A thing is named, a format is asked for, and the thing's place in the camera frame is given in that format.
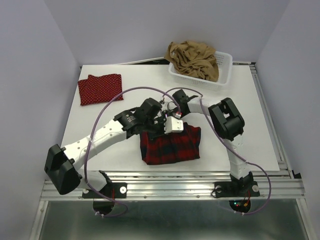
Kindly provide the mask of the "red black plaid skirt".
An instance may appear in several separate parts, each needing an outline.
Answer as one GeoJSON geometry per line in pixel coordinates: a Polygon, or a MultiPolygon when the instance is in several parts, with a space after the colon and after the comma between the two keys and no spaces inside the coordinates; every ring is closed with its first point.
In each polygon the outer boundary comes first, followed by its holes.
{"type": "Polygon", "coordinates": [[[147,132],[139,135],[141,159],[149,166],[175,164],[200,158],[202,130],[188,123],[183,131],[151,138],[147,132]]]}

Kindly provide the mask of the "red polka dot skirt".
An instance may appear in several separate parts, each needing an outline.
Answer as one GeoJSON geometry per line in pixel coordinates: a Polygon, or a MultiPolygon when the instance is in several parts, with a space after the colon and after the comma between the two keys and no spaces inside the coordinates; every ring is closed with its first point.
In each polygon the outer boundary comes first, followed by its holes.
{"type": "Polygon", "coordinates": [[[102,76],[89,74],[87,79],[78,81],[81,106],[107,103],[122,90],[121,74],[112,73],[102,76]]]}

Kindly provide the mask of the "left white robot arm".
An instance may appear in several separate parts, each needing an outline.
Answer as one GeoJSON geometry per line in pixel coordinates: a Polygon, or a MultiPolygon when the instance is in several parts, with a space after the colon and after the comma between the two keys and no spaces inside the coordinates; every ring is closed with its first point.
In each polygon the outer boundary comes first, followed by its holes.
{"type": "Polygon", "coordinates": [[[102,171],[89,171],[88,160],[108,147],[143,132],[156,136],[173,132],[179,120],[162,113],[162,105],[153,98],[146,99],[140,107],[117,114],[100,129],[72,144],[51,146],[44,171],[60,195],[77,188],[94,188],[100,197],[111,193],[111,180],[102,171]]]}

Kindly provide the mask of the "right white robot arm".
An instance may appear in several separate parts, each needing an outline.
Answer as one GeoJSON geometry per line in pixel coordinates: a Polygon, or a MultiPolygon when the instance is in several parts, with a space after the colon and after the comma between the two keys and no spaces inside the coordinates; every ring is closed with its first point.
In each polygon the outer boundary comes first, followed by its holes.
{"type": "Polygon", "coordinates": [[[227,97],[220,102],[214,102],[201,95],[188,96],[182,89],[172,96],[179,104],[183,116],[190,113],[203,114],[218,140],[226,147],[230,181],[214,183],[215,197],[244,197],[249,194],[254,184],[253,174],[247,161],[238,153],[238,148],[242,146],[245,121],[233,100],[227,97]]]}

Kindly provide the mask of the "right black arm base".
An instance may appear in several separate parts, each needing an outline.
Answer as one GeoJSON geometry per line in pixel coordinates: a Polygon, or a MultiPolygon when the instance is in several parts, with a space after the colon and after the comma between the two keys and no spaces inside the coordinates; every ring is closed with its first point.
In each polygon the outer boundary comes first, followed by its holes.
{"type": "Polygon", "coordinates": [[[229,205],[236,213],[247,214],[251,209],[251,198],[259,197],[257,182],[239,185],[232,181],[218,181],[211,191],[213,198],[230,198],[229,205]]]}

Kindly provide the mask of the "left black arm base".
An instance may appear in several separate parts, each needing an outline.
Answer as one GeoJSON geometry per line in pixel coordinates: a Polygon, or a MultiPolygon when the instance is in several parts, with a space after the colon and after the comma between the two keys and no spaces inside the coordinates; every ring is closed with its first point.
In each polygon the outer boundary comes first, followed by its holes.
{"type": "Polygon", "coordinates": [[[101,218],[119,217],[128,212],[128,206],[120,199],[127,197],[128,185],[126,182],[108,183],[99,193],[92,189],[84,189],[82,198],[93,200],[92,209],[96,216],[101,218]]]}

